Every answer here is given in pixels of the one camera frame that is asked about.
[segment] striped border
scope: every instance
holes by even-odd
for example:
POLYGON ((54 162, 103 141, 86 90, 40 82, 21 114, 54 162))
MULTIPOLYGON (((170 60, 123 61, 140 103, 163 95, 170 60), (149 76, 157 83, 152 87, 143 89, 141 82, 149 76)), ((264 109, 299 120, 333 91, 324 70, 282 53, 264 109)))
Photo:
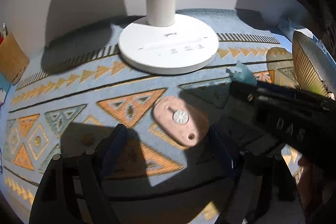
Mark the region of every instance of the striped border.
MULTIPOLYGON (((219 42, 258 42, 258 43, 280 44, 280 42, 275 37, 265 37, 261 35, 217 33, 217 36, 219 38, 219 42)), ((70 68, 79 66, 84 63, 88 63, 90 61, 117 55, 119 53, 118 45, 114 45, 113 51, 112 47, 113 46, 109 46, 108 48, 105 47, 103 49, 94 50, 92 52, 87 52, 86 54, 83 55, 78 55, 76 57, 69 58, 61 63, 49 67, 48 68, 49 73, 45 71, 39 71, 34 75, 31 75, 25 79, 20 80, 16 87, 16 90, 20 90, 32 83, 35 83, 43 78, 48 77, 49 75, 64 72, 70 68)))
POLYGON ((254 34, 238 34, 238 33, 217 33, 219 42, 258 42, 280 44, 275 37, 265 37, 254 34))
POLYGON ((35 73, 34 75, 31 75, 25 79, 20 80, 16 87, 16 90, 23 89, 24 87, 32 83, 35 83, 43 78, 48 77, 49 75, 64 72, 70 68, 77 67, 84 63, 88 63, 90 61, 98 60, 98 59, 109 57, 109 56, 114 56, 114 55, 117 55, 118 53, 119 53, 118 45, 113 45, 113 46, 109 46, 108 48, 105 47, 103 49, 94 50, 92 52, 87 52, 86 54, 83 54, 83 55, 78 55, 73 58, 69 58, 61 63, 50 66, 48 68, 48 71, 50 71, 50 73, 47 73, 45 71, 39 71, 35 73))

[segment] orange triangle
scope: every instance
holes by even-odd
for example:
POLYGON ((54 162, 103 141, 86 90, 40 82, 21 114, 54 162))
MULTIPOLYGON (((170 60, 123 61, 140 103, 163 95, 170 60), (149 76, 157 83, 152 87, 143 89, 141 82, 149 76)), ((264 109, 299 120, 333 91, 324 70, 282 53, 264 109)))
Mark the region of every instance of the orange triangle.
POLYGON ((25 145, 22 144, 18 153, 16 154, 14 163, 23 168, 34 171, 34 166, 32 165, 32 161, 30 160, 25 145))
POLYGON ((34 125, 40 114, 35 114, 27 117, 21 117, 18 119, 20 131, 22 137, 25 137, 31 127, 34 125))
POLYGON ((55 85, 55 90, 59 89, 66 82, 68 82, 68 80, 63 79, 63 78, 58 79, 58 81, 55 85))
POLYGON ((251 53, 251 49, 248 48, 240 48, 245 56, 248 56, 251 53))
POLYGON ((274 84, 274 70, 269 70, 269 77, 271 78, 271 84, 274 84))
POLYGON ((12 105, 15 105, 16 102, 17 102, 17 100, 18 100, 18 96, 17 96, 17 97, 14 97, 14 98, 12 99, 11 104, 12 104, 12 105))
POLYGON ((219 54, 219 56, 221 57, 221 59, 223 59, 223 58, 225 58, 230 53, 230 51, 224 50, 222 48, 219 48, 217 50, 217 53, 219 54))
POLYGON ((51 91, 54 87, 56 86, 56 84, 54 82, 49 82, 48 85, 46 86, 44 93, 48 93, 49 91, 51 91))
POLYGON ((113 62, 113 66, 112 66, 112 75, 115 75, 116 73, 118 73, 119 71, 123 70, 124 68, 126 68, 126 64, 124 62, 113 62))
POLYGON ((27 93, 24 93, 22 100, 27 100, 29 97, 29 91, 27 93))
POLYGON ((129 139, 110 178, 149 177, 179 171, 183 168, 183 164, 163 156, 146 144, 129 139))
POLYGON ((83 70, 82 77, 80 79, 80 83, 84 82, 87 78, 90 78, 92 75, 94 75, 96 72, 92 70, 83 70))
POLYGON ((117 121, 128 128, 134 127, 137 122, 153 106, 167 89, 149 90, 136 94, 120 96, 112 99, 98 101, 96 104, 117 121), (147 98, 144 102, 137 99, 147 98))
POLYGON ((259 52, 264 56, 267 53, 266 48, 258 48, 259 52))
POLYGON ((259 53, 259 49, 258 48, 250 48, 251 52, 253 52, 254 56, 257 56, 259 53))
POLYGON ((272 55, 274 56, 274 57, 277 57, 277 55, 278 55, 278 53, 279 53, 279 50, 277 49, 277 48, 275 48, 275 47, 273 47, 273 48, 271 48, 272 49, 272 55))
POLYGON ((283 155, 282 157, 283 157, 283 159, 285 160, 285 162, 286 162, 286 164, 288 166, 289 163, 290 163, 290 161, 291 161, 291 159, 292 159, 292 155, 283 155))
POLYGON ((234 58, 236 58, 242 51, 236 48, 229 48, 234 58))
POLYGON ((67 82, 67 87, 72 85, 78 78, 80 78, 80 76, 70 74, 68 82, 67 82))
POLYGON ((96 75, 95 75, 95 79, 101 77, 102 75, 104 75, 105 73, 107 73, 111 68, 109 67, 105 67, 105 66, 98 66, 97 68, 97 72, 96 72, 96 75))
POLYGON ((41 85, 39 87, 39 92, 38 92, 38 95, 40 95, 42 92, 44 92, 44 90, 46 89, 47 87, 45 85, 41 85))
POLYGON ((31 97, 35 97, 39 94, 39 90, 38 89, 34 89, 33 92, 30 94, 31 97))

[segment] beige oval object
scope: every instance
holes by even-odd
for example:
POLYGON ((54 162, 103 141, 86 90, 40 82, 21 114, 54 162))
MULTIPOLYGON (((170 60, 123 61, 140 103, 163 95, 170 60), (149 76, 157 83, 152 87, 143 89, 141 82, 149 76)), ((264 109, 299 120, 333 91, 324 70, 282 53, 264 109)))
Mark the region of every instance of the beige oval object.
POLYGON ((158 100, 153 115, 159 126, 173 140, 184 146, 195 146, 209 130, 209 120, 204 113, 174 96, 158 100))

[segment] geometric pattern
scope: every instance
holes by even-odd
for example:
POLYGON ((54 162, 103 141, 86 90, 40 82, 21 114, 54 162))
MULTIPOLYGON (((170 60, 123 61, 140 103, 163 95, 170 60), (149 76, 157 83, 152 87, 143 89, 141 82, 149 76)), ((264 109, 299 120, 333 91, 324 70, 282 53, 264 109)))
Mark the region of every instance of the geometric pattern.
POLYGON ((17 148, 17 145, 19 144, 19 135, 17 134, 17 128, 14 127, 12 130, 11 130, 11 134, 10 134, 10 137, 9 137, 9 146, 10 146, 10 151, 12 152, 12 154, 14 154, 16 148, 17 148))
POLYGON ((25 137, 31 127, 34 125, 40 114, 35 114, 27 117, 21 117, 18 119, 19 127, 22 137, 25 137))
POLYGON ((283 75, 287 76, 290 78, 290 80, 296 82, 296 77, 295 77, 295 70, 294 67, 288 67, 288 68, 280 68, 278 69, 279 72, 281 72, 283 75))
MULTIPOLYGON (((218 55, 220 56, 221 59, 225 58, 227 55, 230 53, 233 55, 234 58, 237 58, 239 54, 244 54, 245 56, 248 56, 250 54, 253 54, 254 56, 257 56, 258 54, 265 56, 269 49, 268 48, 232 48, 228 47, 227 49, 219 48, 217 50, 218 55)), ((285 48, 278 48, 276 50, 276 54, 285 54, 287 51, 285 48)))
POLYGON ((3 158, 11 161, 11 156, 11 147, 9 146, 8 142, 5 142, 3 145, 3 158))
POLYGON ((23 168, 34 171, 34 166, 32 165, 32 161, 30 160, 26 147, 24 144, 21 145, 19 151, 16 154, 14 163, 23 168))
POLYGON ((101 122, 97 118, 95 118, 92 114, 89 114, 85 120, 83 121, 85 124, 93 124, 95 126, 103 126, 101 122))
POLYGON ((217 33, 219 42, 259 42, 280 44, 275 37, 265 37, 262 35, 240 34, 240 33, 217 33))
POLYGON ((70 122, 86 107, 86 104, 46 112, 44 115, 56 138, 60 138, 70 122))
POLYGON ((22 186, 19 186, 15 181, 13 181, 11 178, 7 176, 4 176, 4 182, 5 185, 8 184, 9 188, 12 188, 14 192, 17 192, 18 196, 22 195, 23 200, 29 199, 30 205, 33 205, 34 196, 29 191, 29 189, 28 190, 24 189, 22 186))
POLYGON ((96 104, 127 128, 133 128, 166 90, 149 90, 98 101, 96 104))
MULTIPOLYGON (((118 45, 115 46, 109 46, 108 48, 103 48, 99 50, 93 50, 92 52, 88 52, 86 55, 83 56, 75 56, 72 59, 67 59, 61 63, 58 63, 56 65, 52 66, 52 71, 53 73, 60 73, 63 71, 67 71, 68 69, 72 67, 79 66, 80 64, 83 63, 88 63, 90 61, 94 61, 97 59, 105 58, 105 57, 110 57, 117 55, 119 52, 118 45)), ((35 83, 43 78, 48 77, 49 74, 45 71, 39 71, 35 73, 34 75, 28 76, 22 80, 20 80, 17 84, 16 90, 22 89, 25 86, 28 86, 32 83, 35 83)))
POLYGON ((180 145, 179 143, 175 142, 172 138, 167 135, 159 125, 154 122, 148 128, 148 132, 152 133, 154 136, 159 137, 160 139, 164 140, 165 142, 169 143, 171 146, 176 147, 179 150, 186 150, 188 149, 187 146, 180 145))
POLYGON ((12 126, 13 126, 15 120, 16 120, 16 119, 13 119, 13 120, 7 120, 7 121, 6 121, 6 129, 5 129, 5 139, 6 139, 6 140, 8 140, 8 136, 9 136, 9 134, 10 134, 10 132, 11 132, 11 128, 12 128, 12 126))
POLYGON ((22 100, 27 100, 29 98, 39 96, 41 93, 49 93, 53 89, 58 90, 64 84, 66 84, 66 86, 69 87, 78 79, 80 79, 79 82, 82 83, 91 76, 95 75, 94 79, 96 80, 105 73, 107 73, 108 71, 111 71, 112 72, 111 76, 113 76, 117 74, 119 71, 123 70, 124 68, 127 68, 127 65, 124 62, 114 61, 111 67, 98 66, 96 71, 83 70, 81 75, 71 74, 69 78, 59 78, 56 83, 49 82, 47 86, 41 85, 38 88, 34 88, 32 90, 27 91, 26 93, 21 93, 20 95, 14 97, 11 103, 16 104, 21 102, 22 100))
POLYGON ((256 80, 266 83, 274 83, 274 70, 255 72, 254 77, 256 80))
POLYGON ((304 169, 304 167, 303 167, 303 166, 300 166, 300 167, 298 168, 298 170, 296 170, 296 172, 295 172, 294 175, 293 175, 296 184, 298 184, 298 183, 300 182, 300 178, 301 178, 301 175, 302 175, 302 173, 303 173, 303 169, 304 169))
POLYGON ((293 163, 296 161, 299 152, 295 150, 293 147, 290 147, 290 154, 289 155, 282 155, 283 159, 285 160, 287 166, 292 161, 293 163))
POLYGON ((48 156, 46 157, 46 159, 42 162, 40 168, 39 168, 39 173, 44 174, 50 160, 51 157, 55 154, 60 154, 61 153, 61 146, 58 144, 56 144, 54 146, 54 148, 50 151, 50 153, 48 154, 48 156))
POLYGON ((218 216, 219 211, 216 208, 216 205, 210 201, 204 209, 199 213, 199 215, 204 214, 205 220, 209 221, 213 219, 214 217, 218 216))
POLYGON ((45 134, 42 125, 39 124, 28 140, 29 148, 34 156, 34 159, 37 160, 40 157, 48 143, 49 139, 45 134))
MULTIPOLYGON (((274 82, 274 70, 259 71, 253 73, 258 81, 267 83, 274 82)), ((214 105, 216 108, 225 106, 228 94, 226 83, 231 81, 231 77, 216 78, 210 80, 197 81, 178 85, 180 89, 188 94, 192 94, 203 101, 214 105)))
POLYGON ((109 178, 128 179, 182 170, 184 165, 160 154, 143 142, 128 139, 109 178))

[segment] translucent blue object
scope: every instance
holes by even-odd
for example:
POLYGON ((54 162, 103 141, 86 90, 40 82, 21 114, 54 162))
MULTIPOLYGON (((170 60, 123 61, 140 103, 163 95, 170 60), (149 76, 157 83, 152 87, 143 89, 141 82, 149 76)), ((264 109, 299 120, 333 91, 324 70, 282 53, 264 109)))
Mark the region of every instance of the translucent blue object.
POLYGON ((257 85, 257 80, 253 73, 239 60, 237 62, 236 68, 241 69, 241 72, 235 71, 232 76, 232 81, 238 81, 248 85, 257 85))

